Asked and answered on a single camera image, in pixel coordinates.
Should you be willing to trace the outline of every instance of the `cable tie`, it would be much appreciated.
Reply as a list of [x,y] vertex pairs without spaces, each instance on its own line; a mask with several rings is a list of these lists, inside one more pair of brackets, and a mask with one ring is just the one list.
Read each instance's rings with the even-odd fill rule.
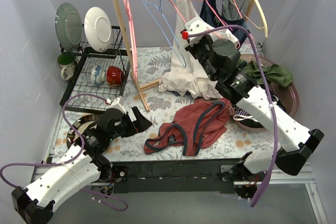
[[63,161],[61,161],[61,160],[60,160],[59,162],[60,162],[60,164],[61,164],[62,166],[64,166],[66,169],[68,169],[68,170],[71,172],[72,175],[75,174],[75,172],[73,172],[73,170],[72,170],[70,167],[68,167],[67,164],[66,164],[65,162],[63,162]]

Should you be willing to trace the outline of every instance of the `blue hanger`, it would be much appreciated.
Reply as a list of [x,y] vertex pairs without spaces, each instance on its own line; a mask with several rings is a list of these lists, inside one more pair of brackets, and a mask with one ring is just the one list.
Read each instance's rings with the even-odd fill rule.
[[[164,21],[167,23],[167,25],[168,25],[168,27],[169,27],[170,32],[171,32],[172,35],[174,36],[174,40],[176,40],[176,42],[177,42],[177,39],[176,39],[176,37],[175,37],[175,34],[173,33],[172,28],[171,28],[171,26],[169,25],[169,23],[168,23],[166,17],[165,17],[164,14],[163,14],[163,9],[162,9],[162,4],[161,4],[162,0],[160,0],[160,2],[159,2],[159,3],[160,3],[159,7],[158,7],[157,5],[155,5],[155,4],[150,4],[150,3],[148,3],[147,0],[141,0],[141,1],[142,1],[143,5],[146,7],[147,11],[148,11],[148,12],[150,13],[150,15],[152,16],[152,18],[154,19],[154,21],[156,22],[156,24],[157,24],[157,25],[159,26],[159,28],[161,29],[161,32],[163,33],[163,35],[164,35],[164,37],[166,38],[166,40],[168,41],[170,47],[173,49],[174,53],[175,53],[176,56],[177,56],[178,54],[177,54],[176,51],[174,50],[174,48],[173,48],[172,44],[170,43],[170,41],[168,40],[167,35],[164,33],[164,31],[163,31],[162,27],[160,26],[159,22],[154,18],[153,14],[151,13],[151,11],[150,11],[149,8],[148,8],[148,6],[154,6],[157,10],[160,11],[160,13],[161,13],[161,15],[162,15]],[[182,56],[183,62],[182,62],[182,60],[181,60],[178,56],[177,56],[177,58],[178,58],[178,60],[180,61],[180,63],[182,64],[182,66],[185,68],[185,67],[187,66],[187,64],[186,64],[186,62],[185,62],[185,59],[184,59],[184,57],[183,57],[183,54],[180,52],[180,45],[178,44],[178,42],[177,42],[177,50],[179,51],[180,55]]]

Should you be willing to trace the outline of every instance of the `green mug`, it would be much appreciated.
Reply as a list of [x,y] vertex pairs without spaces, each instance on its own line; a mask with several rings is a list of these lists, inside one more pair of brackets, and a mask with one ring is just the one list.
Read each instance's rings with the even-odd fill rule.
[[75,61],[70,55],[59,55],[57,62],[59,66],[61,67],[61,77],[63,80],[67,81],[69,80],[73,75],[75,71]]

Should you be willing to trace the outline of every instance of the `clothing label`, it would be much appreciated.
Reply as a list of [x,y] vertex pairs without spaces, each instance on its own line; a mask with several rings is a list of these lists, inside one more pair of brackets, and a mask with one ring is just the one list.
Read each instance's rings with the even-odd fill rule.
[[176,143],[175,136],[174,136],[174,135],[170,135],[170,136],[168,136],[168,142],[169,142],[170,144],[172,144],[172,143]]
[[90,137],[90,139],[88,139],[88,144],[92,145],[93,143],[95,143],[95,141],[97,141],[97,138],[95,136]]

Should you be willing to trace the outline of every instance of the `black bar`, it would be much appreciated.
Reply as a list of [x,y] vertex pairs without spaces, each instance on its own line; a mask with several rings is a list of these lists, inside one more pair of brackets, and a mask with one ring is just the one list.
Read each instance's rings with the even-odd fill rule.
[[119,51],[120,51],[120,55],[128,56],[126,49],[119,49]]
[[207,178],[146,178],[128,179],[125,183],[115,183],[114,194],[141,192],[213,191],[234,194],[233,182],[222,182],[218,177]]
[[79,107],[72,107],[72,106],[66,106],[65,110],[81,112],[81,113],[98,114],[98,115],[102,115],[106,112],[106,110],[93,110],[93,109],[86,109],[86,108],[79,108]]
[[73,91],[73,88],[75,87],[75,84],[78,80],[78,77],[80,75],[80,72],[82,71],[82,68],[85,64],[87,57],[81,57],[79,63],[76,65],[75,71],[73,73],[73,76],[71,78],[71,80],[68,82],[68,86],[67,89],[65,90],[63,97],[59,103],[59,105],[63,106],[66,101],[68,101],[68,99],[71,96],[71,93]]
[[93,53],[89,53],[89,54],[84,54],[84,53],[73,53],[73,52],[66,52],[64,51],[62,54],[64,55],[77,55],[77,56],[84,56],[84,57],[90,57],[90,58],[106,58],[106,59],[115,59],[117,57],[117,55],[119,54],[118,49],[108,49],[108,53],[106,54],[105,52],[95,52]]
[[233,182],[218,177],[221,165],[235,165],[239,158],[179,161],[112,162],[127,167],[127,182],[115,183],[114,193],[142,191],[219,191],[234,194]]

